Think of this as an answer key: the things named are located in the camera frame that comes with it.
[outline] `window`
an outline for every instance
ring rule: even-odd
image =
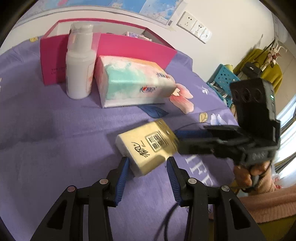
[[[296,95],[278,114],[281,121],[281,146],[275,156],[275,169],[283,178],[296,170]]]

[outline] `bottle label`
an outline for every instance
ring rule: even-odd
[[[90,94],[90,92],[91,92],[91,84],[92,84],[92,80],[93,80],[93,76],[94,76],[94,64],[95,64],[95,62],[93,62],[92,64],[89,65],[89,70],[87,72],[86,92],[88,94]]]

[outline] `pink cardboard box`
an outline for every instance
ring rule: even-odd
[[[75,21],[100,22],[102,33],[94,33],[93,44],[98,42],[100,55],[138,58],[157,63],[165,69],[177,51],[165,40],[146,27],[109,19],[64,19],[56,22],[40,40],[40,60],[45,85],[64,82],[66,79],[66,53],[71,24]],[[130,31],[143,34],[153,42],[124,36]]]

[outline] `human hand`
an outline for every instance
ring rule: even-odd
[[[235,175],[236,182],[240,188],[248,188],[252,186],[252,176],[262,175],[268,169],[270,161],[266,161],[261,164],[255,164],[251,170],[247,170],[241,166],[235,166],[233,173]]]

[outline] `yellow tissue pack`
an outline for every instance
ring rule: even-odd
[[[177,152],[177,137],[162,119],[118,135],[115,144],[130,159],[136,177],[151,172]]]

